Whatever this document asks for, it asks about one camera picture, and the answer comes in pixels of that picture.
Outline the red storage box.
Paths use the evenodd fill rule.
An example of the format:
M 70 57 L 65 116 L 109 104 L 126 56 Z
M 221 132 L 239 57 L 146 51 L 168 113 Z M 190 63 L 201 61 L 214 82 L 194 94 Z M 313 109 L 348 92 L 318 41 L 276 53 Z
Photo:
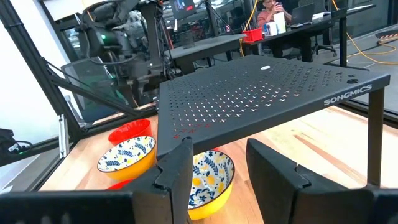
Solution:
M 255 28 L 251 30 L 242 31 L 246 36 L 243 37 L 243 42 L 245 43 L 254 43 L 263 39 L 262 35 L 263 28 Z

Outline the blue and white box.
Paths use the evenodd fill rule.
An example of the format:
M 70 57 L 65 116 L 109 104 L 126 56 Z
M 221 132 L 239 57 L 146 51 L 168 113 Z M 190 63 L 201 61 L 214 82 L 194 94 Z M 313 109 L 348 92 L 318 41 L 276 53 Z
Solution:
M 266 37 L 278 34 L 276 22 L 268 22 L 263 25 L 263 33 Z

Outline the dark laptop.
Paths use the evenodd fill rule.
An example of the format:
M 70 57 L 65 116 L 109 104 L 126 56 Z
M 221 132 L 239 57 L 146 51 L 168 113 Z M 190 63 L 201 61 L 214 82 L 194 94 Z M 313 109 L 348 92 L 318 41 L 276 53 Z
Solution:
M 292 11 L 292 25 L 309 24 L 312 22 L 315 4 L 307 4 L 304 6 L 296 7 Z

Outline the black office desk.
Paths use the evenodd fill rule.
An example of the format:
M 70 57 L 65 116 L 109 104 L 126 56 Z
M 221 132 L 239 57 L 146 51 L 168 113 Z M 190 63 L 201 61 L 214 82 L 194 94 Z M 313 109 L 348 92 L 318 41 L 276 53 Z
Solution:
M 375 4 L 370 4 L 366 6 L 360 6 L 359 8 L 354 9 L 340 9 L 337 11 L 332 12 L 330 15 L 323 16 L 322 18 L 318 18 L 314 20 L 310 25 L 304 25 L 298 29 L 289 29 L 287 32 L 282 34 L 277 34 L 274 36 L 265 37 L 262 40 L 258 40 L 256 42 L 242 42 L 242 53 L 244 55 L 260 54 L 261 44 L 270 42 L 272 40 L 287 40 L 291 39 L 293 36 L 309 36 L 311 32 L 326 30 L 329 26 L 333 26 L 337 21 L 339 22 L 339 44 L 340 44 L 340 51 L 339 51 L 339 58 L 340 58 L 340 67 L 347 67 L 347 17 L 353 14 L 357 14 L 362 11 L 366 11 L 368 9 L 372 9 L 376 7 Z

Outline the red plastic mini bowl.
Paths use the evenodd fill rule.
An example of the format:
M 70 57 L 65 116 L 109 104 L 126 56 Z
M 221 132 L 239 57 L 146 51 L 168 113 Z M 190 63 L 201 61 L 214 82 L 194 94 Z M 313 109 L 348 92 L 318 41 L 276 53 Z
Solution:
M 124 180 L 108 187 L 106 190 L 121 190 L 125 185 L 129 184 L 130 182 L 132 182 L 132 179 Z
M 148 119 L 138 119 L 126 123 L 115 129 L 109 136 L 108 141 L 117 144 L 139 136 L 152 136 L 151 122 Z

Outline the black rig frame post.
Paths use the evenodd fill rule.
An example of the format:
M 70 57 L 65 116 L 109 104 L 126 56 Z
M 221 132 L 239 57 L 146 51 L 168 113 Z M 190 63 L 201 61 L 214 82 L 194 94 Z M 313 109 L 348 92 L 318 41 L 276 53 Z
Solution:
M 72 141 L 78 141 L 100 132 L 108 131 L 117 125 L 121 125 L 123 122 L 148 118 L 156 114 L 154 105 L 144 109 L 134 108 L 132 105 L 124 105 L 111 100 L 110 96 L 105 93 L 93 88 L 86 90 L 57 75 L 54 72 L 57 67 L 41 56 L 10 0 L 0 0 L 0 20 L 38 81 L 41 89 L 44 91 L 56 114 L 66 117 L 68 121 L 68 137 Z M 72 110 L 67 105 L 59 88 L 70 90 L 72 93 L 84 96 L 91 101 L 107 106 L 124 115 L 121 118 L 114 118 L 104 124 L 98 124 L 88 129 L 82 128 L 74 118 Z

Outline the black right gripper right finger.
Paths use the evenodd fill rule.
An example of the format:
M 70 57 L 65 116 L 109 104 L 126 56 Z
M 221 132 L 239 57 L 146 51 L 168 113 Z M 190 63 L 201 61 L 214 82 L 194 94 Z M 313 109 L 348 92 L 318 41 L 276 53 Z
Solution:
M 349 189 L 257 139 L 246 144 L 249 178 L 265 224 L 370 224 L 373 193 Z

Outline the clear acrylic panel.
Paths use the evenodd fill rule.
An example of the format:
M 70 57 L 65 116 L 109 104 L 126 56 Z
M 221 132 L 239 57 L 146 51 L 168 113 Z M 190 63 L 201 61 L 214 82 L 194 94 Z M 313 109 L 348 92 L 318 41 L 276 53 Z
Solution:
M 106 67 L 92 63 L 88 59 L 68 63 L 61 67 L 65 73 L 65 79 L 71 84 L 80 87 L 97 96 L 106 98 L 117 103 L 127 105 L 128 102 L 118 91 L 113 76 Z M 74 93 L 73 98 L 76 101 L 78 119 L 83 124 L 91 124 L 99 119 L 114 115 L 116 110 L 96 103 L 84 96 Z

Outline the black office chair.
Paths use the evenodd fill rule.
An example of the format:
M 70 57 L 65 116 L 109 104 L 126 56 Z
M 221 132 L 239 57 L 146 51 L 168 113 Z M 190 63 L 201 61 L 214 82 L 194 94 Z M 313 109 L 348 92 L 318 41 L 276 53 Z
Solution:
M 329 50 L 330 52 L 333 53 L 333 56 L 336 57 L 337 56 L 337 52 L 334 48 L 334 46 L 332 45 L 320 45 L 318 43 L 318 36 L 314 36 L 314 40 L 315 40 L 315 45 L 312 47 L 312 55 L 318 55 L 319 54 L 319 50 Z

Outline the white metal bracket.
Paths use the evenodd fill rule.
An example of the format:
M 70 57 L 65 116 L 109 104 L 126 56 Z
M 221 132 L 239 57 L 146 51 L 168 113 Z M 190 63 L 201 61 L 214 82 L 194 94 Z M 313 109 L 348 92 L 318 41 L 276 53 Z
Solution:
M 58 143 L 59 156 L 61 159 L 63 159 L 67 157 L 70 152 L 68 123 L 66 117 L 63 114 L 58 116 Z

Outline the yellow floral patterned bowl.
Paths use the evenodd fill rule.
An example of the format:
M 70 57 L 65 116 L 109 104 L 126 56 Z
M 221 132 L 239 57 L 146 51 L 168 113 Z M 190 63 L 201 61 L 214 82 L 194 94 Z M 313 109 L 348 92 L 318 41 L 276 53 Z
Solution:
M 208 150 L 193 157 L 188 202 L 191 220 L 207 218 L 225 205 L 231 195 L 234 175 L 234 162 L 223 152 Z
M 156 162 L 157 144 L 151 136 L 128 139 L 104 153 L 97 169 L 117 181 L 136 179 Z

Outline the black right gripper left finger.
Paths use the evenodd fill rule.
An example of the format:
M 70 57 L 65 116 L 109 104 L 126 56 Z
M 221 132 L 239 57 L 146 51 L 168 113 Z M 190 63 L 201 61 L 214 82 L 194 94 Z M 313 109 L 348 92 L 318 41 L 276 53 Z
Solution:
M 193 142 L 185 137 L 154 167 L 123 187 L 132 208 L 121 224 L 184 224 L 190 195 Z

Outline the black perforated metal shelf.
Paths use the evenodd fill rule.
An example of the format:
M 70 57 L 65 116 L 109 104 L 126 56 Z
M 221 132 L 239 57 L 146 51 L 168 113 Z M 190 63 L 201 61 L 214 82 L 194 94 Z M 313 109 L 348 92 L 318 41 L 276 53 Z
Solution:
M 368 95 L 368 178 L 381 183 L 387 73 L 248 55 L 161 83 L 157 157 L 190 136 L 196 153 Z

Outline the grey office desk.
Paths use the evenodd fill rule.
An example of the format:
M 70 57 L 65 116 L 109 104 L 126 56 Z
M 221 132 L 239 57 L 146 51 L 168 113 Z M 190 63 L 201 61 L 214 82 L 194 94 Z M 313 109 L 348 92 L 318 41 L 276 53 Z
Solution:
M 194 42 L 194 46 L 184 49 L 177 47 L 166 50 L 164 56 L 168 56 L 174 61 L 184 75 L 195 71 L 194 61 L 201 58 L 211 57 L 217 54 L 226 54 L 228 61 L 231 61 L 231 51 L 239 47 L 239 40 L 244 38 L 246 34 L 220 35 Z

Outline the person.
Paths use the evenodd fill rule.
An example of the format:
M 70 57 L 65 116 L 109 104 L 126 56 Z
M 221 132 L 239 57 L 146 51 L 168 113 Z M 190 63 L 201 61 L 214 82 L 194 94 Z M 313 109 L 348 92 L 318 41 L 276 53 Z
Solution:
M 264 6 L 264 10 L 257 15 L 258 27 L 263 27 L 268 22 L 274 22 L 274 15 L 280 12 L 284 14 L 285 21 L 288 24 L 292 22 L 292 15 L 284 9 L 280 2 L 276 0 L 263 0 L 262 5 Z

